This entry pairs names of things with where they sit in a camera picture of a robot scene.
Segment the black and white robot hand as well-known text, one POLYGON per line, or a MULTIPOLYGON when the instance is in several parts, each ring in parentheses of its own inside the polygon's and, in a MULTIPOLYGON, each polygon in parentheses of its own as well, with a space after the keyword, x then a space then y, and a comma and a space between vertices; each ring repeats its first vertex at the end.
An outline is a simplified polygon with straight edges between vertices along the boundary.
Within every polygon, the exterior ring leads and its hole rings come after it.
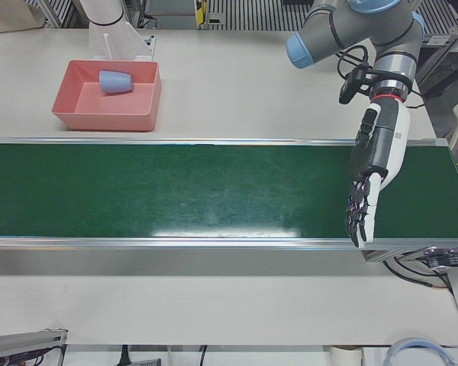
POLYGON ((373 242, 379 195, 402 167, 410 123, 409 110, 396 97, 379 95, 365 111, 349 161, 345 219, 357 248, 373 242))

